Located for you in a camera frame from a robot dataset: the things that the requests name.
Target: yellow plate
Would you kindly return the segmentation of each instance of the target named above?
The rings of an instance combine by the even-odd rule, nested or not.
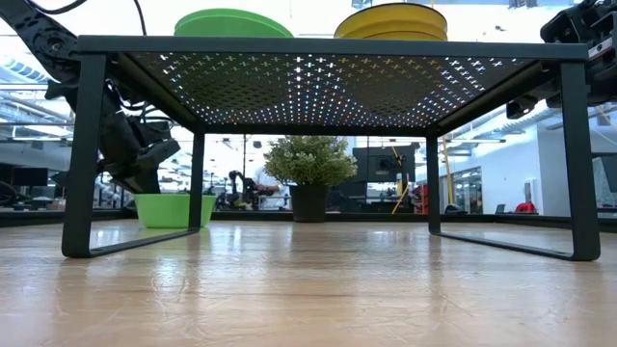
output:
[[[436,36],[420,32],[389,32],[375,34],[373,36],[365,37],[363,39],[372,40],[442,40]]]
[[[366,25],[345,35],[345,39],[363,39],[391,32],[420,32],[436,37],[437,40],[447,40],[447,34],[442,28],[430,24],[410,21],[390,21]]]
[[[335,38],[348,38],[348,35],[363,27],[375,27],[374,34],[379,32],[406,31],[404,28],[393,29],[391,22],[423,23],[437,30],[447,32],[447,22],[443,15],[429,7],[418,4],[385,4],[374,6],[356,12],[343,20],[335,31]],[[387,30],[377,27],[386,24]]]

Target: metal leg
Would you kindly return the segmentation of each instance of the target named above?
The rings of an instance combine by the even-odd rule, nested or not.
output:
[[[428,183],[428,230],[442,231],[440,216],[440,159],[437,136],[426,138],[426,181]]]
[[[193,159],[191,161],[191,202],[189,207],[189,229],[200,229],[201,197],[203,194],[203,134],[193,135]]]
[[[68,257],[95,257],[195,233],[193,229],[172,232],[90,249],[94,178],[105,82],[106,57],[84,55],[81,63],[77,117],[68,171],[68,197],[62,234],[62,253]]]
[[[440,236],[564,260],[591,261],[600,257],[600,230],[591,165],[585,68],[583,63],[562,63],[560,68],[574,251],[568,254],[456,233],[442,232]]]

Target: green plate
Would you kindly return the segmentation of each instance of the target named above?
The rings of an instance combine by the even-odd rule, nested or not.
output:
[[[190,199],[188,194],[135,195],[139,222],[149,228],[187,228]],[[215,200],[213,196],[202,196],[201,227],[210,222]]]
[[[278,22],[257,13],[210,9],[190,13],[175,25],[175,36],[293,38]]]

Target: black metal frame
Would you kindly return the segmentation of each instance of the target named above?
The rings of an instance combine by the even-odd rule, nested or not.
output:
[[[208,133],[277,133],[302,135],[396,135],[425,136],[427,139],[427,180],[429,185],[429,231],[449,237],[508,250],[539,254],[568,260],[594,260],[600,255],[598,218],[595,210],[591,148],[586,117],[584,62],[587,48],[583,44],[506,44],[477,42],[399,42],[390,40],[302,40],[239,38],[173,37],[80,37],[83,54],[82,74],[77,104],[73,153],[70,162],[67,214],[63,232],[63,254],[70,257],[93,257],[144,246],[199,231],[204,134]],[[536,64],[490,88],[467,105],[439,120],[429,129],[418,128],[333,128],[301,126],[224,125],[213,127],[194,117],[162,84],[130,57],[133,52],[212,52],[277,54],[357,54],[410,55],[425,57],[468,57],[532,59]],[[111,57],[111,65],[106,66]],[[559,64],[546,73],[544,64]],[[90,226],[101,95],[106,71],[125,86],[140,93],[160,110],[195,134],[189,229],[165,236],[125,242],[90,249]],[[474,120],[484,113],[527,92],[550,79],[559,77],[564,95],[564,131],[573,221],[574,252],[565,254],[522,245],[491,241],[456,233],[441,232],[438,137]]]

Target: perforated metal shelf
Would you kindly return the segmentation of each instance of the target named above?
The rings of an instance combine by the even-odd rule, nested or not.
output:
[[[133,53],[208,124],[425,128],[532,60]]]

